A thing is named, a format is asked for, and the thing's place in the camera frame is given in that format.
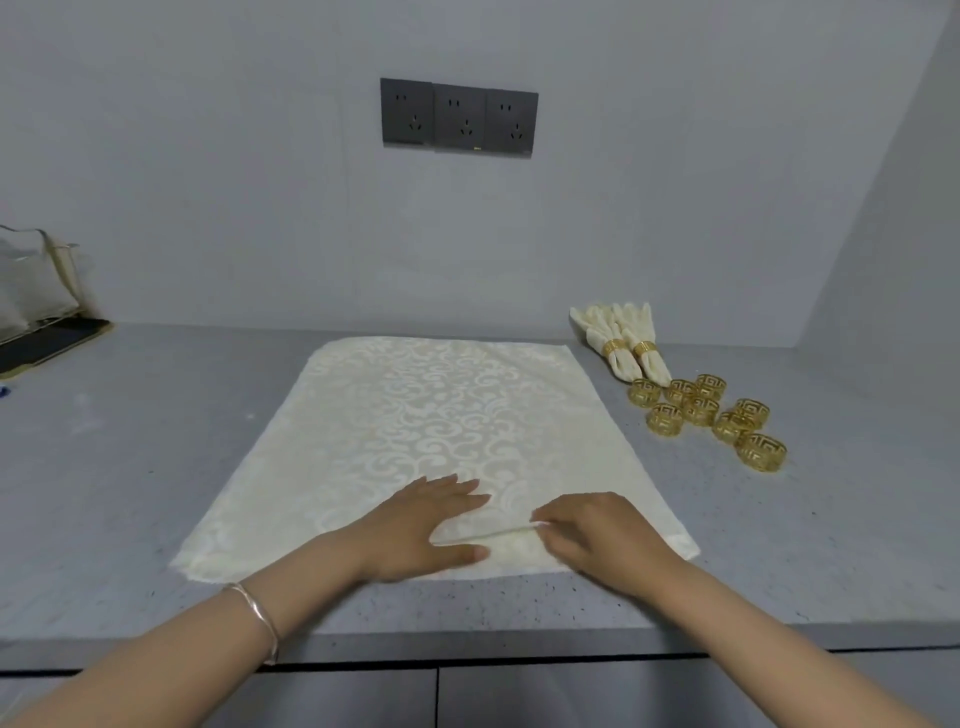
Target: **cream damask napkin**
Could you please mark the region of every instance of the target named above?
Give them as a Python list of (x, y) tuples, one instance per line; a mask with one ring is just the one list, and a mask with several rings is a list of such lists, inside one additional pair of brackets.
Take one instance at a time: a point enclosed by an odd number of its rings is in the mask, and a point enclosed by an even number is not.
[(448, 473), (492, 498), (432, 540), (479, 541), (492, 556), (439, 578), (564, 569), (529, 519), (566, 493), (616, 491), (684, 558), (699, 552), (567, 347), (375, 336), (310, 357), (173, 566), (237, 581)]
[(632, 303), (622, 306), (614, 303), (612, 312), (630, 350), (643, 365), (647, 378), (661, 387), (670, 386), (670, 370), (656, 348), (657, 333), (654, 331), (654, 315), (650, 304), (645, 303), (642, 308), (637, 308)]
[(623, 381), (643, 378), (643, 370), (636, 363), (609, 306), (588, 306), (582, 313), (571, 308), (570, 318), (587, 335), (590, 348), (607, 359), (616, 378)]

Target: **speckled countertop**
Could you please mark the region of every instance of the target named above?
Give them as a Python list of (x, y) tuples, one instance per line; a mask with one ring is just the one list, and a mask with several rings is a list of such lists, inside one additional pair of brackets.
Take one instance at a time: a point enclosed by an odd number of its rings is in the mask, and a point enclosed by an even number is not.
[[(122, 326), (0, 400), (0, 670), (83, 667), (213, 593), (167, 564), (283, 401), (321, 332)], [(753, 473), (708, 431), (662, 440), (571, 346), (703, 550), (698, 563), (831, 648), (960, 643), (960, 432), (818, 376), (788, 350), (665, 346), (768, 402), (790, 447)], [(908, 389), (900, 393), (907, 397)], [(290, 662), (687, 651), (574, 574), (369, 586)]]

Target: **napkin in napkin ring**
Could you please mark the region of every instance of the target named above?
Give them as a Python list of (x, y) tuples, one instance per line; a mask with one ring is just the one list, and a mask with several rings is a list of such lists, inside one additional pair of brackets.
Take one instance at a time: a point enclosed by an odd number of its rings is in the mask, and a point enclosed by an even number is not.
[(611, 339), (610, 341), (608, 341), (606, 344), (603, 345), (603, 350), (600, 351), (600, 355), (606, 359), (608, 356), (610, 356), (613, 352), (615, 352), (618, 349), (629, 349), (629, 348), (630, 347), (627, 346), (627, 342), (625, 342), (623, 339)]
[(645, 303), (637, 308), (632, 303), (620, 305), (614, 303), (612, 307), (613, 319), (620, 327), (623, 338), (631, 347), (631, 351), (643, 366), (647, 378), (652, 379), (661, 387), (670, 385), (670, 370), (667, 369), (663, 357), (657, 351), (657, 334), (654, 331), (653, 312), (650, 304)]
[(627, 382), (643, 378), (643, 369), (630, 351), (609, 306), (592, 305), (583, 312), (571, 308), (570, 318), (586, 335), (590, 348), (607, 359), (616, 378)]
[(655, 352), (657, 350), (657, 345), (652, 341), (641, 341), (634, 347), (634, 356), (639, 359), (647, 352)]

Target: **wall socket panel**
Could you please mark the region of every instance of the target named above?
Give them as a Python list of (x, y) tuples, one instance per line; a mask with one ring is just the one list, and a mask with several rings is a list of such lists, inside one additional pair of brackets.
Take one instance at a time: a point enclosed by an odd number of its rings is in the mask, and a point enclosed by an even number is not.
[(486, 104), (483, 88), (434, 84), (434, 146), (482, 151)]
[(383, 141), (530, 157), (538, 100), (529, 91), (380, 79)]
[(380, 79), (380, 123), (388, 144), (433, 144), (433, 84)]
[(531, 155), (540, 95), (528, 91), (487, 91), (484, 149), (488, 152)]

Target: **cabinet door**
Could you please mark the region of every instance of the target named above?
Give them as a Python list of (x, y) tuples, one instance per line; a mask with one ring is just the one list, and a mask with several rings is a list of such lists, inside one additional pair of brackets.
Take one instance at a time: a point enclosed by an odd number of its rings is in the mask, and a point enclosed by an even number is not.
[[(940, 725), (960, 725), (960, 650), (838, 655), (885, 690)], [(773, 728), (748, 707), (750, 728)]]
[(436, 670), (254, 675), (208, 728), (432, 728)]
[(452, 667), (438, 728), (742, 728), (745, 698), (710, 660)]
[(5, 677), (0, 679), (0, 723), (10, 720), (66, 678)]

